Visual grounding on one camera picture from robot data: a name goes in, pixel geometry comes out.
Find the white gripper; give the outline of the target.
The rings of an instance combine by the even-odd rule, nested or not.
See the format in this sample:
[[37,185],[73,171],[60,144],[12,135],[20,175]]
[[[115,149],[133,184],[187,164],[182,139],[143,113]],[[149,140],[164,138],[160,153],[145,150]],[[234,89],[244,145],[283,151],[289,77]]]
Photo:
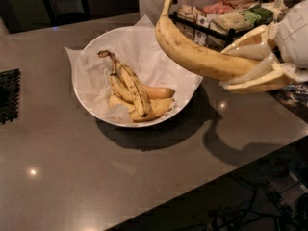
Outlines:
[[[282,63],[272,53],[277,46]],[[259,60],[245,75],[219,84],[233,93],[278,90],[293,81],[308,81],[308,0],[294,5],[278,23],[261,25],[222,50],[222,53]]]

